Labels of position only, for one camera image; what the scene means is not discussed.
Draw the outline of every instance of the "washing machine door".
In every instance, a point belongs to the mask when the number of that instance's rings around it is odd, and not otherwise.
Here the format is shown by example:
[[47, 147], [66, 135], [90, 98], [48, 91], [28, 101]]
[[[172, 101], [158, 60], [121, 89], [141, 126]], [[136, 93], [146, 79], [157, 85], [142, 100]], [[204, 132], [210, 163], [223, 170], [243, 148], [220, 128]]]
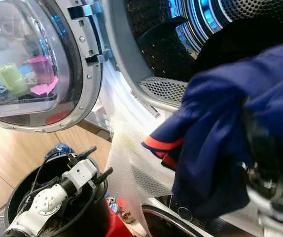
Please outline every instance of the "washing machine door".
[[0, 0], [0, 126], [52, 132], [91, 111], [105, 50], [92, 16], [99, 6], [82, 5]]

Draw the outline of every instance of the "black bucket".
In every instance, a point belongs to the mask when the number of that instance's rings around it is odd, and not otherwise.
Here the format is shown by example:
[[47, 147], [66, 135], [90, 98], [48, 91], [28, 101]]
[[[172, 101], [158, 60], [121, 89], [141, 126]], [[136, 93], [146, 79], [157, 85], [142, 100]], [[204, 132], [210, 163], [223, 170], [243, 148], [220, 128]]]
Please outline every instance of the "black bucket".
[[[69, 160], [67, 156], [59, 156], [50, 160], [43, 167], [38, 178], [38, 183], [48, 182], [56, 176], [60, 177], [62, 173], [69, 170], [67, 167], [68, 163]], [[16, 217], [19, 204], [26, 193], [31, 189], [31, 184], [35, 179], [37, 170], [38, 168], [28, 174], [11, 194], [5, 209], [4, 221], [6, 227], [8, 227]], [[83, 237], [92, 233], [94, 233], [94, 236], [105, 236], [109, 225], [110, 210], [105, 197], [101, 198], [101, 195], [104, 194], [103, 191], [104, 186], [101, 184], [92, 204], [84, 209], [92, 195], [92, 190], [89, 185], [83, 186], [82, 193], [76, 200], [76, 207], [67, 208], [65, 211], [70, 220], [58, 229], [59, 234], [54, 232], [51, 236]]]

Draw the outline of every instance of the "white mesh laundry bag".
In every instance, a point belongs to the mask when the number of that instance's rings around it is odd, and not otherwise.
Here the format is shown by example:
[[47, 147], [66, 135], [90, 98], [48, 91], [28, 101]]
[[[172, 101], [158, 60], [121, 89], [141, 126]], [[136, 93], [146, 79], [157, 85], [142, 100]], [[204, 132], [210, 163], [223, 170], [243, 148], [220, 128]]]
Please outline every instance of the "white mesh laundry bag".
[[147, 230], [142, 200], [171, 194], [174, 172], [163, 167], [161, 160], [141, 145], [144, 138], [131, 124], [117, 124], [106, 168], [114, 170], [108, 178], [108, 193], [126, 200], [132, 216]]
[[108, 177], [108, 193], [124, 199], [129, 209], [147, 230], [142, 213], [142, 201], [171, 194], [175, 173], [161, 165], [161, 160], [141, 145], [169, 114], [155, 117], [126, 90], [130, 90], [119, 72], [104, 66], [100, 99], [113, 130], [113, 139], [106, 168], [113, 167]]

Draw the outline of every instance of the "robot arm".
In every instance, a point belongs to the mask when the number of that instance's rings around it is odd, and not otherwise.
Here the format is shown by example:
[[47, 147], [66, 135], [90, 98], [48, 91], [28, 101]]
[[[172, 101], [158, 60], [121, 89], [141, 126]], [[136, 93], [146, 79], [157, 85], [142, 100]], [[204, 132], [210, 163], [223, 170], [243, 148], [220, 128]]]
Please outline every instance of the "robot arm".
[[89, 159], [79, 161], [70, 171], [63, 173], [62, 180], [51, 188], [40, 191], [28, 211], [18, 215], [4, 232], [4, 237], [36, 237], [47, 220], [61, 207], [62, 202], [80, 191], [97, 173]]

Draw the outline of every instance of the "pink cup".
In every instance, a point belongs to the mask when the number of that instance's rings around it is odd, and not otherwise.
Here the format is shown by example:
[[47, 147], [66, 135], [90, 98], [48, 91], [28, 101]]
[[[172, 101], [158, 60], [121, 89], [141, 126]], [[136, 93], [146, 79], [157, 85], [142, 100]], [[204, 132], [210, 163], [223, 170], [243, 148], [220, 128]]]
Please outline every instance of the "pink cup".
[[37, 80], [41, 84], [50, 84], [54, 81], [54, 72], [48, 56], [38, 56], [28, 60], [33, 67]]

